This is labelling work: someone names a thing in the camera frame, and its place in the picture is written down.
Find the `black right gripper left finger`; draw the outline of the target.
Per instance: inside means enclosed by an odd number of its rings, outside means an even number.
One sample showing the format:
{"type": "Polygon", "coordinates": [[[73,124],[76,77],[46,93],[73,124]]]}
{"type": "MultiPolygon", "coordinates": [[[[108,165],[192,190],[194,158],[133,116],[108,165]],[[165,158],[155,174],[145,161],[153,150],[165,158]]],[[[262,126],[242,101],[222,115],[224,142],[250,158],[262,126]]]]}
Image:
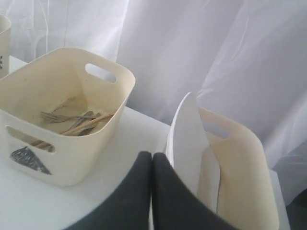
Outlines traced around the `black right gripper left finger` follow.
{"type": "Polygon", "coordinates": [[[68,230],[148,230],[152,155],[139,152],[133,166],[113,193],[68,230]]]}

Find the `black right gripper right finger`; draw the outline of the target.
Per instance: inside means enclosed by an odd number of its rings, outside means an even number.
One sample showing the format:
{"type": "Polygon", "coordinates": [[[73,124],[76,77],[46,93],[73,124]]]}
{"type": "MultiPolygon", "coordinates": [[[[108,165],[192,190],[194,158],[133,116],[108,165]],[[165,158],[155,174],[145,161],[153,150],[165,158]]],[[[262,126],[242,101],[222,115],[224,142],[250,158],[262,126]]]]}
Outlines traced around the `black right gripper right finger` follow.
{"type": "Polygon", "coordinates": [[[155,230],[234,230],[184,185],[163,153],[153,156],[152,209],[155,230]]]}

